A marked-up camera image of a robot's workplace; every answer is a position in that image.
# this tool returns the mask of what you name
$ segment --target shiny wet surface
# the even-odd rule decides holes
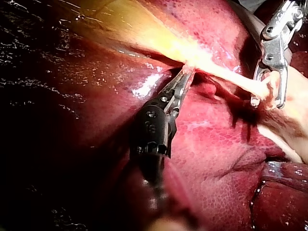
[[[0,219],[8,230],[91,230],[93,215],[109,200],[117,169],[127,161],[130,115],[172,76],[170,67],[180,65],[137,53],[129,59],[125,50],[67,33],[65,21],[41,20],[49,17],[48,5],[24,6],[0,3],[6,176]],[[189,92],[192,105],[181,114],[172,161],[191,181],[207,219],[230,215],[239,227],[249,227],[248,203],[262,163],[266,155],[282,153],[246,123],[251,116],[243,122],[235,108],[239,118],[232,118],[227,106],[203,95],[202,84],[199,90]],[[223,122],[215,115],[223,115]],[[218,192],[221,197],[214,197]],[[239,213],[228,206],[218,211],[212,206],[217,203]],[[228,226],[224,220],[219,225],[218,230]]]

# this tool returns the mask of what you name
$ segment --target metal grasper tip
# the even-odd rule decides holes
[[[186,73],[182,68],[180,72],[160,91],[160,93],[164,92],[173,95],[173,101],[169,107],[171,112],[179,113],[186,93],[193,81],[194,73],[195,69],[191,69]]]

